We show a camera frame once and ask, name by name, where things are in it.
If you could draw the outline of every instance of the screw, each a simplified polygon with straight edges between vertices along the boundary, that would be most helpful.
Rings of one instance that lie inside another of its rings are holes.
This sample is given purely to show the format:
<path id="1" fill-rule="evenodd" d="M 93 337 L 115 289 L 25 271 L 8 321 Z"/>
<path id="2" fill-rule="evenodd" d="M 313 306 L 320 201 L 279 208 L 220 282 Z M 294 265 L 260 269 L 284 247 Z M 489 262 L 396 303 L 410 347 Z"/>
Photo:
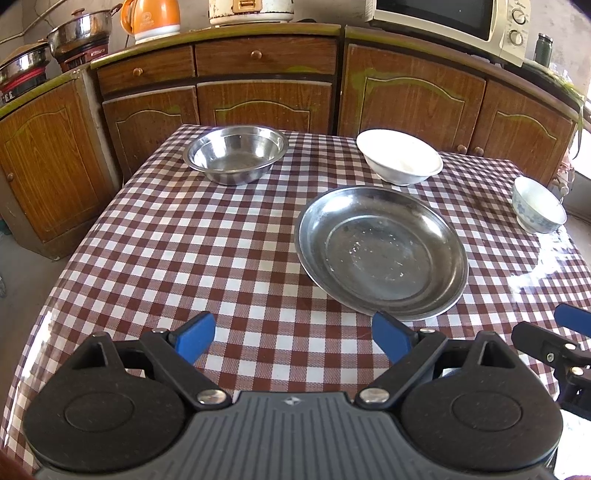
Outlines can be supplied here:
<path id="1" fill-rule="evenodd" d="M 366 388 L 359 393 L 359 398 L 364 403 L 384 403 L 390 398 L 390 394 L 383 388 Z"/>
<path id="2" fill-rule="evenodd" d="M 227 398 L 222 390 L 203 390 L 197 394 L 197 401 L 202 405 L 219 405 Z"/>

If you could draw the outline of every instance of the white bowl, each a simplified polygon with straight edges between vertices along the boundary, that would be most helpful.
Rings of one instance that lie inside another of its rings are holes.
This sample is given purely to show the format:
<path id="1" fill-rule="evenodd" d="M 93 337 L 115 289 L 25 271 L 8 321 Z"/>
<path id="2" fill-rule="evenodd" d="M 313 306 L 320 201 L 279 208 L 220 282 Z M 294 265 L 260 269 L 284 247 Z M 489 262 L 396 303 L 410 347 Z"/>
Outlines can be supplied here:
<path id="1" fill-rule="evenodd" d="M 443 169 L 443 160 L 434 148 L 395 130 L 361 132 L 357 147 L 382 180 L 400 187 L 427 180 Z"/>
<path id="2" fill-rule="evenodd" d="M 513 182 L 517 223 L 529 233 L 552 233 L 566 222 L 564 207 L 542 184 L 527 177 Z"/>

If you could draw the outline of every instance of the red and white checkered tablecloth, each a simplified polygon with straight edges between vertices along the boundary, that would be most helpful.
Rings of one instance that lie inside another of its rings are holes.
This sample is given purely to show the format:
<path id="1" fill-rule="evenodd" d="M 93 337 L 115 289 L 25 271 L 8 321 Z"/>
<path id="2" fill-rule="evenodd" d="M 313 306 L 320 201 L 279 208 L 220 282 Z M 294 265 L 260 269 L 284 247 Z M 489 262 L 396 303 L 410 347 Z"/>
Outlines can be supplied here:
<path id="1" fill-rule="evenodd" d="M 388 367 L 370 317 L 314 285 L 293 233 L 302 208 L 329 189 L 389 186 L 351 138 L 290 133 L 285 159 L 258 182 L 213 184 L 187 168 L 183 148 L 205 128 L 183 125 L 117 194 L 72 256 L 31 332 L 0 430 L 10 455 L 29 467 L 21 430 L 35 393 L 88 334 L 135 339 L 177 328 L 202 310 L 217 318 L 214 343 L 197 367 L 222 388 L 354 395 Z M 453 338 L 494 330 L 510 342 L 529 320 L 557 329 L 561 302 L 591 308 L 591 275 L 566 230 L 530 235 L 509 199 L 518 169 L 506 160 L 443 154 L 441 174 L 400 188 L 428 203 L 466 247 L 470 276 L 457 305 L 414 322 Z M 591 347 L 591 342 L 584 345 Z M 549 371 L 530 362 L 550 389 Z"/>

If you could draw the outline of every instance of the microwave oven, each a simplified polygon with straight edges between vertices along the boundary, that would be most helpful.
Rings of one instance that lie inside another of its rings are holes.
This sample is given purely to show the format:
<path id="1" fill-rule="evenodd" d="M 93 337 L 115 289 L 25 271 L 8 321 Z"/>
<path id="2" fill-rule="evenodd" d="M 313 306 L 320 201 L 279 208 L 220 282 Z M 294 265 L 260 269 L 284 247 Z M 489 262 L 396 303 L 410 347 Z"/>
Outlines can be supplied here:
<path id="1" fill-rule="evenodd" d="M 521 67 L 530 0 L 366 0 L 365 20 L 460 44 Z"/>

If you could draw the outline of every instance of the drawer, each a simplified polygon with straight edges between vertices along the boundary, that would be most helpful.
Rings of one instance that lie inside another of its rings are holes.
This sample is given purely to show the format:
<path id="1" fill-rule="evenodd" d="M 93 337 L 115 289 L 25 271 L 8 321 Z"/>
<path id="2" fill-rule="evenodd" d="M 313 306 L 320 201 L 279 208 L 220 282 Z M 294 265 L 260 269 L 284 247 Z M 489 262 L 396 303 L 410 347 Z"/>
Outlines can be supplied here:
<path id="1" fill-rule="evenodd" d="M 324 73 L 336 68 L 335 38 L 303 35 L 215 40 L 195 45 L 197 75 Z"/>
<path id="2" fill-rule="evenodd" d="M 193 48 L 167 48 L 118 61 L 101 67 L 97 75 L 103 95 L 151 83 L 195 77 Z"/>

